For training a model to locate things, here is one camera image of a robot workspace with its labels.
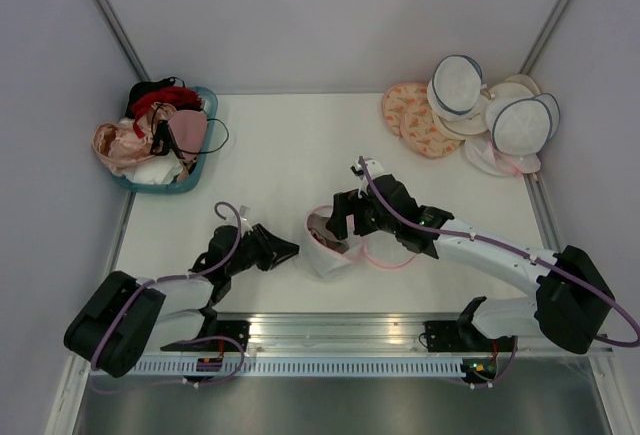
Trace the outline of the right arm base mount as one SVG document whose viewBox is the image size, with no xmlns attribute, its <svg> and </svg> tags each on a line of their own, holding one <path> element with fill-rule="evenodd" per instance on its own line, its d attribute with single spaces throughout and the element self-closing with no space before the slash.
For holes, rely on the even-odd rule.
<svg viewBox="0 0 640 435">
<path fill-rule="evenodd" d="M 426 321 L 424 334 L 430 353 L 471 353 L 484 347 L 473 327 L 453 320 Z"/>
</svg>

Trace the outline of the mauve bra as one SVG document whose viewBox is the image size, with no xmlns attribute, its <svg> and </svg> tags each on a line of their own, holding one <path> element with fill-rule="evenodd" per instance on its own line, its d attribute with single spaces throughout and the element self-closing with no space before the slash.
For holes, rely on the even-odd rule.
<svg viewBox="0 0 640 435">
<path fill-rule="evenodd" d="M 321 245 L 334 252 L 344 254 L 349 250 L 349 245 L 345 240 L 338 240 L 334 234 L 327 229 L 329 218 L 318 213 L 312 213 L 307 218 L 307 230 L 310 235 Z"/>
</svg>

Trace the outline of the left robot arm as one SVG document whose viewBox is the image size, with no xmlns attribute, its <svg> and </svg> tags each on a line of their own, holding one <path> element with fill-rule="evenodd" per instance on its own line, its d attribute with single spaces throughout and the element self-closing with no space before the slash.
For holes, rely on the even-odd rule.
<svg viewBox="0 0 640 435">
<path fill-rule="evenodd" d="M 186 274 L 157 280 L 123 271 L 107 275 L 66 329 L 63 345 L 114 378 L 147 351 L 186 343 L 209 350 L 218 339 L 213 307 L 228 294 L 233 277 L 253 268 L 273 270 L 299 251 L 260 224 L 247 231 L 220 226 Z"/>
</svg>

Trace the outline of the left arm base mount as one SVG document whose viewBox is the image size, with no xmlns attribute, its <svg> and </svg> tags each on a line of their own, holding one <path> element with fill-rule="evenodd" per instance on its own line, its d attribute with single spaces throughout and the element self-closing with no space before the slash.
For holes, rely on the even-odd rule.
<svg viewBox="0 0 640 435">
<path fill-rule="evenodd" d="M 200 330 L 197 339 L 213 337 L 213 340 L 200 341 L 193 344 L 172 343 L 160 348 L 161 352 L 232 352 L 239 349 L 231 342 L 220 340 L 227 337 L 237 342 L 243 350 L 247 349 L 250 339 L 251 323 L 248 320 L 212 320 L 207 321 Z"/>
</svg>

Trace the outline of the white mesh bag pink zipper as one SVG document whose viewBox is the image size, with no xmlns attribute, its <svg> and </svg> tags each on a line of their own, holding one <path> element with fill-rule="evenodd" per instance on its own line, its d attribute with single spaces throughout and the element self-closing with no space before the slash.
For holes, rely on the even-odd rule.
<svg viewBox="0 0 640 435">
<path fill-rule="evenodd" d="M 416 255 L 402 247 L 393 235 L 374 232 L 361 237 L 353 233 L 353 217 L 347 218 L 348 236 L 345 241 L 349 250 L 340 254 L 318 243 L 307 230 L 307 218 L 312 213 L 330 217 L 332 207 L 319 206 L 306 214 L 300 235 L 300 256 L 315 277 L 333 281 L 353 271 L 357 265 L 366 261 L 383 270 L 398 270 L 411 264 Z"/>
</svg>

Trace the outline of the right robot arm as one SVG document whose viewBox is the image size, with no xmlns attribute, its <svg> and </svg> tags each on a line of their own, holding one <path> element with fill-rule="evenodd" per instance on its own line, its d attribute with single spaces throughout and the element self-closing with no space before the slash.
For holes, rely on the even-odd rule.
<svg viewBox="0 0 640 435">
<path fill-rule="evenodd" d="M 339 240 L 389 233 L 414 254 L 469 266 L 522 292 L 512 299 L 478 296 L 466 305 L 453 325 L 469 350 L 493 340 L 544 336 L 584 354 L 615 300 L 583 250 L 532 249 L 483 234 L 448 211 L 418 204 L 390 174 L 335 194 L 326 227 Z"/>
</svg>

